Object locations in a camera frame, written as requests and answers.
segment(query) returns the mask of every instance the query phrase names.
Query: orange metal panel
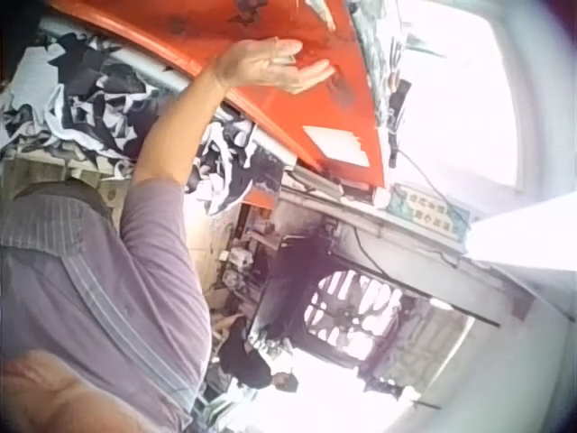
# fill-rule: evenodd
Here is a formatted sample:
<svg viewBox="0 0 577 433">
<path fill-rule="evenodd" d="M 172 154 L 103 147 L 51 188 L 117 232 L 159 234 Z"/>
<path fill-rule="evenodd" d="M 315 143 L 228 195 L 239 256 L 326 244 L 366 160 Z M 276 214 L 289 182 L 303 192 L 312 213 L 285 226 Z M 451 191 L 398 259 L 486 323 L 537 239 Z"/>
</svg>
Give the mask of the orange metal panel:
<svg viewBox="0 0 577 433">
<path fill-rule="evenodd" d="M 271 36 L 301 40 L 304 50 L 298 63 L 327 58 L 338 76 L 296 97 L 275 88 L 239 88 L 231 92 L 230 102 L 315 169 L 384 186 L 361 48 L 344 2 L 326 3 L 336 24 L 334 32 L 304 0 L 52 0 L 61 12 L 116 33 L 192 76 L 231 41 Z M 252 5 L 251 11 L 243 12 L 243 5 Z M 370 167 L 326 158 L 304 125 L 354 133 Z"/>
</svg>

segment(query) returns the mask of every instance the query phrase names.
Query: forearm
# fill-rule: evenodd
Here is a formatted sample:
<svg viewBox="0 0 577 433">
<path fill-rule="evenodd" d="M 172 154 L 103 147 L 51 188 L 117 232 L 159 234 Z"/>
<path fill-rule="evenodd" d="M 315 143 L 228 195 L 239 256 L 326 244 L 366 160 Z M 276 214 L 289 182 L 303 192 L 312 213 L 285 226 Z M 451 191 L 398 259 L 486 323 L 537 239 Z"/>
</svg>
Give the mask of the forearm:
<svg viewBox="0 0 577 433">
<path fill-rule="evenodd" d="M 202 135 L 228 88 L 207 67 L 154 124 L 136 162 L 133 183 L 148 179 L 187 183 Z"/>
</svg>

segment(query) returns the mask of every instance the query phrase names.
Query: raised hand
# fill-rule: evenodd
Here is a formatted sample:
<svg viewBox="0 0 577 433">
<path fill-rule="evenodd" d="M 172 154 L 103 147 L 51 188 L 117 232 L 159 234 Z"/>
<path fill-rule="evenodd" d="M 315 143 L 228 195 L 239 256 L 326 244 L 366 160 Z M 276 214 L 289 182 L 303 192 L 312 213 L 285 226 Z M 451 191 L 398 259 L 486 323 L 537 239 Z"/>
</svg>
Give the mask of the raised hand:
<svg viewBox="0 0 577 433">
<path fill-rule="evenodd" d="M 213 68 L 225 88 L 273 86 L 297 94 L 334 74 L 328 60 L 304 68 L 287 64 L 302 48 L 302 42 L 289 39 L 239 41 L 215 60 Z"/>
</svg>

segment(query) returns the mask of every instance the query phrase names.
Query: black and white fabric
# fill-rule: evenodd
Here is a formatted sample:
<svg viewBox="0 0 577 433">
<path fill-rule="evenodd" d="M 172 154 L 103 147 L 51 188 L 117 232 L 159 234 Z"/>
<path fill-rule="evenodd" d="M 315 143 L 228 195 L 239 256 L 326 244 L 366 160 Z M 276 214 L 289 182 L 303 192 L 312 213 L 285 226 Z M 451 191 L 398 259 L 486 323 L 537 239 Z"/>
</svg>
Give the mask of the black and white fabric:
<svg viewBox="0 0 577 433">
<path fill-rule="evenodd" d="M 64 165 L 89 161 L 102 170 L 109 164 L 109 179 L 129 178 L 144 138 L 175 93 L 115 59 L 121 49 L 88 32 L 39 31 L 0 95 L 0 160 L 42 150 Z M 284 171 L 252 140 L 254 122 L 225 104 L 221 109 L 231 120 L 214 118 L 207 127 L 186 187 L 209 215 L 242 201 L 252 186 L 277 193 Z"/>
</svg>

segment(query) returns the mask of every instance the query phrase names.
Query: lavender shirt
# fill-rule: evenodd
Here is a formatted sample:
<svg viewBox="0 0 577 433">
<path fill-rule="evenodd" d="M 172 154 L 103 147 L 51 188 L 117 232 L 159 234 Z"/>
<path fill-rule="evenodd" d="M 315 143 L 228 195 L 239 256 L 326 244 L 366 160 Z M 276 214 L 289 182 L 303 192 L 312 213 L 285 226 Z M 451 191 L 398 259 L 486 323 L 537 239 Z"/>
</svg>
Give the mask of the lavender shirt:
<svg viewBox="0 0 577 433">
<path fill-rule="evenodd" d="M 120 234 L 74 198 L 19 198 L 3 204 L 0 244 L 3 361 L 43 349 L 161 431 L 190 422 L 210 322 L 180 187 L 131 187 Z"/>
</svg>

